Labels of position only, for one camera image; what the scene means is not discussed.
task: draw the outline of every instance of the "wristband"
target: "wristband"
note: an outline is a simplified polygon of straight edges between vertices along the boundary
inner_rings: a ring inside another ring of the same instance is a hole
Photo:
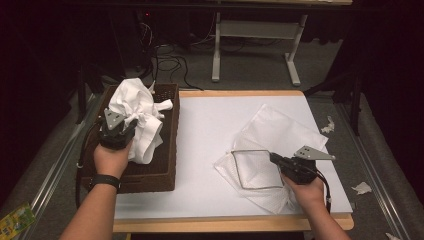
[[[96,184],[109,184],[116,187],[116,191],[119,191],[121,188],[121,181],[118,178],[110,175],[96,174],[90,182],[90,189],[92,189]]]

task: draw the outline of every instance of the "hand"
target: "hand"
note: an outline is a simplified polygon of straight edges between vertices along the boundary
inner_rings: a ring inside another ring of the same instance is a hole
[[[324,184],[321,179],[317,177],[310,184],[297,185],[284,174],[281,174],[281,177],[293,189],[297,202],[305,212],[317,207],[325,208]]]
[[[131,149],[132,141],[124,149],[112,150],[102,145],[97,145],[94,150],[94,163],[97,173],[111,175],[118,179],[128,165],[128,153]]]

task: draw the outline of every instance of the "brown box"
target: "brown box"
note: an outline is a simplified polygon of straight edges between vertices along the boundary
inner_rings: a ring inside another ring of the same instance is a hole
[[[103,101],[98,111],[98,116],[104,117],[104,109],[109,105],[117,86],[110,86],[103,94]],[[128,167],[121,177],[121,189],[119,193],[137,193],[137,192],[164,192],[175,189],[175,167],[177,155],[177,129],[180,112],[180,99],[177,84],[155,84],[155,94],[153,94],[156,103],[171,99],[173,108],[163,110],[165,115],[162,129],[159,135],[163,143],[159,145],[153,154],[153,159],[149,164],[128,163]],[[81,184],[89,189],[91,178],[96,173],[93,162],[93,151],[99,143],[98,132],[100,126],[95,125],[87,136],[84,151],[84,167],[82,169]]]

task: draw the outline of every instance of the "person's left hand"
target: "person's left hand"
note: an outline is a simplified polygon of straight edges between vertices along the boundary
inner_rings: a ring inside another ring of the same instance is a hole
[[[112,150],[102,145],[97,145],[94,150],[94,163],[97,173],[111,175],[118,179],[128,165],[128,153],[132,145],[132,140],[124,149]]]

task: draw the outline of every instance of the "white debris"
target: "white debris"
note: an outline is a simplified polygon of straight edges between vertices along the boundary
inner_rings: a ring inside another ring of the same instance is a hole
[[[386,236],[389,238],[389,240],[400,240],[399,238],[397,238],[397,237],[393,236],[393,235],[392,235],[392,234],[390,234],[390,233],[386,233]]]
[[[371,187],[370,186],[368,186],[368,184],[366,184],[365,182],[362,182],[362,183],[360,183],[358,186],[356,186],[356,187],[352,187],[352,189],[353,190],[355,190],[355,191],[357,191],[358,192],[358,195],[359,194],[364,194],[364,193],[367,193],[367,192],[371,192],[372,190],[371,190]]]
[[[323,127],[321,128],[321,132],[325,132],[325,133],[329,133],[329,132],[334,132],[334,121],[331,118],[331,116],[327,116],[328,119],[328,126],[327,127]]]

